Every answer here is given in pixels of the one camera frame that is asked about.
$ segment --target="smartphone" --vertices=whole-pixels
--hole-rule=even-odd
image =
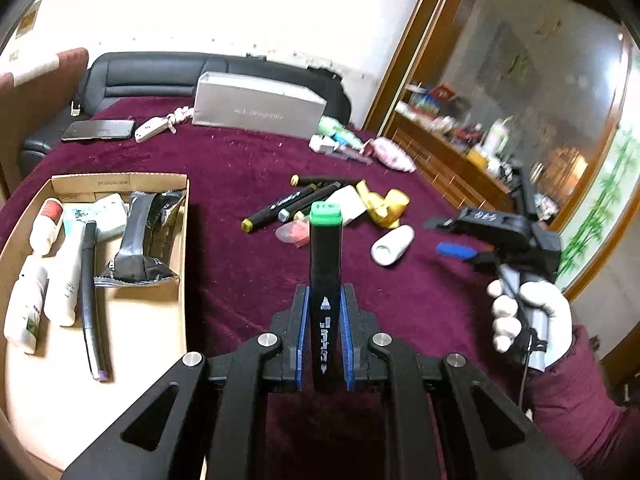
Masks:
[[[62,140],[129,139],[135,121],[76,121],[66,129]]]

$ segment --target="black plastic package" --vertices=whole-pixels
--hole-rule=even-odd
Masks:
[[[168,262],[175,221],[185,195],[183,189],[131,193],[120,250],[94,278],[95,286],[152,286],[178,279]]]

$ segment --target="silver gift box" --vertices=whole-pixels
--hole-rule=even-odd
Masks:
[[[310,139],[326,101],[303,86],[260,77],[205,72],[198,79],[193,124]]]

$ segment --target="gloved hand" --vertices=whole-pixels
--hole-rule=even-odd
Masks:
[[[503,354],[522,330],[520,322],[515,318],[518,304],[503,295],[500,280],[491,282],[486,291],[495,298],[492,308],[495,317],[494,348]],[[569,302],[553,283],[545,280],[523,283],[520,296],[526,303],[542,308],[549,314],[549,338],[545,353],[545,367],[549,367],[567,353],[574,338]]]

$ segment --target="silver screw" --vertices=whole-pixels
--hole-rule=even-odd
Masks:
[[[378,346],[387,346],[389,343],[391,343],[391,336],[389,334],[385,334],[384,332],[378,332],[377,334],[374,334],[373,337],[373,342],[378,345]]]
[[[262,334],[258,338],[258,344],[260,346],[273,346],[278,342],[278,336],[272,334],[271,332],[267,332],[266,334]]]
[[[466,359],[462,354],[449,354],[447,364],[454,368],[462,368],[466,364]]]
[[[202,354],[199,352],[188,352],[182,356],[182,364],[188,367],[200,364],[202,361]]]

